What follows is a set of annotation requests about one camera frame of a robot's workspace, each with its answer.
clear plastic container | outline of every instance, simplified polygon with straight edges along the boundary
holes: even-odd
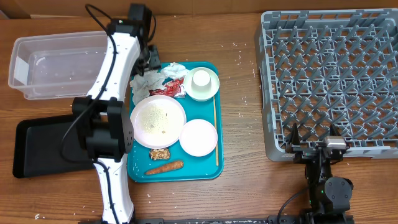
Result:
[[[105,32],[19,38],[8,85],[28,100],[85,96],[100,72],[106,44]]]

carrot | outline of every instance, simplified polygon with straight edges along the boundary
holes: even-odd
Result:
[[[145,175],[161,174],[171,170],[178,170],[181,169],[183,166],[184,166],[183,161],[173,161],[168,164],[162,165],[158,168],[148,170],[147,172],[145,172]]]

plastic bin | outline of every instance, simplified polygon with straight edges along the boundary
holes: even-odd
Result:
[[[254,41],[267,157],[285,153],[292,125],[315,147],[334,124],[347,157],[398,158],[398,9],[274,11]]]
[[[106,44],[105,32],[19,38],[8,85],[28,100],[85,96],[100,72]]]

food wrapper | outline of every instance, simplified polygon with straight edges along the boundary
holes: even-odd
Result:
[[[150,159],[152,160],[158,160],[158,159],[162,159],[162,160],[168,160],[170,159],[170,151],[168,148],[164,148],[164,149],[151,149],[149,152],[150,155]]]
[[[184,89],[184,78],[171,80],[167,82],[164,87],[164,90],[150,90],[149,94],[153,95],[164,95],[164,96],[171,96],[174,98],[185,98],[185,89]]]

food scrap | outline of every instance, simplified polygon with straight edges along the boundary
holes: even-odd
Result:
[[[153,161],[158,159],[168,160],[170,159],[170,150],[168,148],[151,149],[149,155]]]
[[[158,168],[148,170],[147,172],[145,172],[145,175],[161,174],[171,170],[178,170],[181,169],[183,166],[184,166],[183,161],[173,161],[168,164],[162,165]]]
[[[164,87],[164,90],[149,90],[149,94],[153,95],[165,95],[174,98],[184,98],[185,97],[185,89],[183,86],[184,78],[171,80],[167,82]]]

